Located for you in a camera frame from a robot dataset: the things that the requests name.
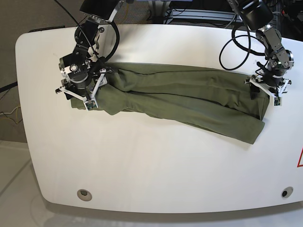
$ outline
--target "green pants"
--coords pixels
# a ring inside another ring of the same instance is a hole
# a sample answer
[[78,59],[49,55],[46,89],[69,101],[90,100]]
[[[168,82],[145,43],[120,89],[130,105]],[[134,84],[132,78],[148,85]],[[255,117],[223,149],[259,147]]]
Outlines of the green pants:
[[[262,131],[269,97],[254,100],[243,74],[208,68],[111,63],[115,73],[97,93],[99,108],[170,119],[253,144]],[[73,108],[85,109],[73,98]]]

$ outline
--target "white table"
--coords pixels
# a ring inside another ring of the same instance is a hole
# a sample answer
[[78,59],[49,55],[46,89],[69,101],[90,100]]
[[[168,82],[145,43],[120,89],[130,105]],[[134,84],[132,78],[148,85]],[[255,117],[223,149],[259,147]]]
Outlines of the white table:
[[[177,25],[123,25],[111,59],[220,68],[231,30]],[[194,213],[243,210],[303,200],[303,44],[284,39],[295,66],[283,106],[269,106],[254,145],[142,113],[72,109],[54,90],[59,58],[72,52],[75,28],[22,35],[16,44],[19,94],[27,141],[41,192],[53,203],[129,212]],[[114,32],[105,27],[101,51]],[[252,40],[252,48],[262,51]],[[234,67],[245,52],[231,44],[223,63]],[[253,73],[251,55],[238,69]],[[293,187],[284,199],[282,190]],[[89,202],[77,191],[92,193]]]

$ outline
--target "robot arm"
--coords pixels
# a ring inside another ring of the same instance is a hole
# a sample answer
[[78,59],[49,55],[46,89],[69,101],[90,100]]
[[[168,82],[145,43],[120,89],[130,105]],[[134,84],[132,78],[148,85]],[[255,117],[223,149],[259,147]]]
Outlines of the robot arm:
[[[240,15],[243,23],[251,30],[256,30],[257,39],[265,46],[268,64],[263,66],[260,62],[257,63],[264,73],[252,75],[245,82],[254,93],[262,89],[275,98],[275,105],[280,105],[281,94],[286,92],[286,86],[290,83],[283,75],[291,69],[294,60],[292,53],[282,46],[279,33],[269,24],[273,18],[271,10],[262,0],[245,0],[240,3],[236,0],[227,1],[234,12]],[[87,110],[98,107],[95,95],[99,87],[107,83],[105,74],[112,71],[106,62],[119,44],[119,31],[113,19],[123,2],[124,0],[84,0],[80,10],[88,14],[89,18],[80,28],[78,25],[75,32],[77,44],[73,52],[60,59],[59,68],[63,80],[56,93],[64,92],[67,99],[75,97],[82,100]],[[116,32],[116,44],[107,57],[98,57],[93,48],[96,45],[98,50],[98,37],[104,31],[103,28],[98,28],[101,20],[112,25]],[[89,48],[92,48],[95,56],[89,54]]]
[[281,105],[281,96],[287,92],[287,84],[291,84],[283,75],[294,65],[294,57],[291,51],[282,46],[280,33],[269,24],[273,13],[262,0],[245,0],[239,3],[235,0],[227,1],[235,13],[240,15],[243,23],[256,31],[256,38],[264,45],[268,60],[265,66],[257,62],[263,74],[252,75],[245,82],[251,85],[252,90],[258,87],[272,96],[274,105]]

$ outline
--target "black wire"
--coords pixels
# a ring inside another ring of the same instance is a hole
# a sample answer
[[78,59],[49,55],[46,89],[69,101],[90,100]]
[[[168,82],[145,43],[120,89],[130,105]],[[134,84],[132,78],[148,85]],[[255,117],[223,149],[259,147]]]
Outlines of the black wire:
[[79,24],[81,24],[81,22],[83,21],[83,20],[85,20],[87,18],[87,16],[85,16],[80,22],[79,22]]
[[[268,64],[269,60],[266,61],[266,63],[263,65],[264,67],[266,67],[266,65]],[[262,70],[261,68],[259,68],[258,70],[255,71],[256,74],[263,76],[263,74],[258,73],[260,70]]]
[[1,99],[3,99],[3,97],[10,91],[10,89],[7,90],[7,91],[4,93],[4,95],[0,98],[0,101],[1,101]]
[[188,7],[190,7],[191,5],[193,4],[193,1],[191,1],[191,2],[188,2],[187,3],[187,5],[185,6],[185,9],[184,10],[182,10],[182,11],[180,11],[180,10],[177,10],[175,7],[173,7],[172,6],[172,8],[175,10],[175,11],[178,11],[178,12],[180,12],[179,14],[177,14],[176,16],[178,16],[178,15],[180,15],[180,14],[182,14],[182,13],[184,13],[185,12],[185,10],[187,10],[188,9]]
[[11,119],[15,124],[19,124],[21,121],[23,121],[23,118],[20,121],[15,121],[13,118],[8,117],[3,111],[0,112],[0,114],[3,114],[6,118]]
[[115,24],[115,22],[111,22],[110,25],[113,27],[115,33],[116,33],[116,42],[115,45],[112,49],[112,51],[109,53],[109,55],[105,58],[105,61],[108,61],[116,52],[118,46],[119,46],[119,42],[120,42],[120,34],[119,34],[119,30],[117,28],[117,25]]
[[11,84],[7,84],[3,87],[0,87],[0,93],[5,92],[5,91],[7,91],[7,90],[9,90],[13,87],[16,87],[16,86],[18,86],[18,81],[14,82],[14,83],[11,83]]
[[[80,29],[80,31],[83,33],[85,39],[87,40],[87,42],[89,43],[89,46],[91,47],[91,49],[93,50],[94,55],[96,56],[97,60],[100,61],[101,65],[103,65],[102,60],[98,57],[98,53],[95,51],[95,49],[93,48],[93,46],[91,45],[89,39],[87,38],[87,36],[85,35],[84,31],[81,28],[81,25],[76,21],[76,19],[72,16],[72,14],[69,13],[69,11],[63,6],[61,5],[60,2],[58,2],[57,0],[54,0],[72,19],[73,21],[77,24],[77,27]],[[116,33],[116,43],[114,45],[113,50],[110,52],[110,54],[106,57],[107,61],[114,55],[114,53],[117,50],[117,47],[119,45],[119,41],[120,41],[120,34],[119,34],[119,30],[115,24],[114,21],[109,23],[115,30]]]
[[[251,36],[250,36],[250,31],[249,31],[249,29],[248,29],[248,26],[246,26],[246,28],[247,28],[247,35],[239,35],[239,36],[236,36],[236,37],[230,39],[230,40],[224,45],[224,47],[222,48],[222,50],[221,50],[221,52],[220,52],[220,55],[219,55],[219,63],[220,63],[220,65],[221,65],[221,67],[222,67],[223,69],[225,69],[225,70],[227,70],[227,71],[236,70],[236,69],[240,68],[240,67],[246,62],[246,60],[248,59],[248,57],[249,57],[249,55],[250,55],[250,48],[251,48],[251,38],[250,38]],[[247,55],[246,55],[244,61],[243,61],[240,65],[238,65],[237,67],[232,68],[232,69],[226,68],[225,66],[223,66],[223,64],[222,64],[222,62],[221,62],[221,55],[222,55],[222,53],[223,53],[223,50],[225,49],[225,47],[226,47],[231,41],[233,41],[234,39],[239,38],[239,37],[248,37],[248,51],[247,51]]]
[[224,26],[226,26],[226,25],[228,25],[228,23],[226,23],[226,24],[213,24],[213,23],[207,23],[207,24],[210,24],[210,25],[213,25],[213,26],[216,26],[216,27],[224,27]]
[[[239,24],[239,25],[235,25],[235,26],[233,27],[233,29],[232,29],[232,38],[235,37],[235,34],[236,34],[237,29],[239,29],[241,26],[242,26],[242,25]],[[240,43],[238,43],[236,39],[234,39],[233,42],[234,42],[234,43],[236,44],[236,46],[239,47],[241,50],[243,50],[243,51],[248,51],[248,49],[247,49],[246,47],[242,46]],[[254,51],[254,50],[250,50],[250,53],[251,53],[251,54],[254,54],[254,55],[256,55],[256,56],[265,56],[264,53],[260,53],[260,52]]]
[[80,29],[80,31],[83,33],[85,39],[87,40],[87,42],[89,43],[89,46],[91,47],[91,49],[93,50],[94,55],[96,56],[96,58],[98,59],[98,61],[100,61],[102,64],[103,62],[101,61],[101,59],[98,57],[97,52],[95,51],[95,49],[93,48],[93,46],[91,45],[89,39],[87,38],[87,36],[85,35],[84,31],[81,28],[81,25],[76,21],[76,19],[72,16],[72,14],[69,13],[69,11],[63,6],[61,5],[60,2],[58,2],[57,0],[54,0],[54,2],[56,2],[71,18],[72,20],[77,24],[77,27]]

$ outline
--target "warning sticker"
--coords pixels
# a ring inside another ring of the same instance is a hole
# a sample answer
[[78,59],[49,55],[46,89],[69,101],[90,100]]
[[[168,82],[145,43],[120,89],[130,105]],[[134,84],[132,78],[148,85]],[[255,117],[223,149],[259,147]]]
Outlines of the warning sticker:
[[303,158],[302,158],[302,155],[303,155],[303,149],[302,149],[302,152],[301,152],[300,159],[299,159],[297,167],[303,167]]

